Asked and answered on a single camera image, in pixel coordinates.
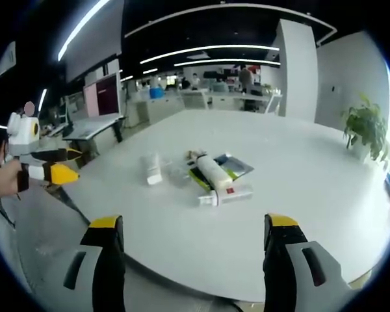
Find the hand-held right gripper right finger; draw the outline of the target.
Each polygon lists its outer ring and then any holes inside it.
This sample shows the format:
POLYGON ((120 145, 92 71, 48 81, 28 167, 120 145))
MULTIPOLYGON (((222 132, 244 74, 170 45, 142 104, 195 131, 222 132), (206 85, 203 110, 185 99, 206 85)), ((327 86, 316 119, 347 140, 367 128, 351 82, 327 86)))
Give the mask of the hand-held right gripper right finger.
POLYGON ((264 252, 265 311, 342 311, 351 300, 339 262, 292 218, 265 215, 264 252))

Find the person's left hand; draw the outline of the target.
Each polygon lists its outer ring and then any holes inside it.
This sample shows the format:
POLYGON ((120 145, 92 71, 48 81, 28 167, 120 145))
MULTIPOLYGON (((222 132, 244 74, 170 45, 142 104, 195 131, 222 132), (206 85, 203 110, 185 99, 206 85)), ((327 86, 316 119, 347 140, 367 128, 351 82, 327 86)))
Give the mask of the person's left hand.
POLYGON ((20 171, 21 164, 15 159, 0 167, 0 198, 18 192, 18 172, 20 171))

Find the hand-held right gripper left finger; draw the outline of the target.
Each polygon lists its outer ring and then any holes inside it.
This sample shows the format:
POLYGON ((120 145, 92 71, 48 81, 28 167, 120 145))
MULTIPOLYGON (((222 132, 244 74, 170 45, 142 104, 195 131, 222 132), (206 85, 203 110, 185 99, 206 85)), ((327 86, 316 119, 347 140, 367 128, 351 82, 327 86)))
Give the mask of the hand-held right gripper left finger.
POLYGON ((92 221, 73 255, 63 286, 82 302, 83 311, 125 311, 122 216, 92 221))

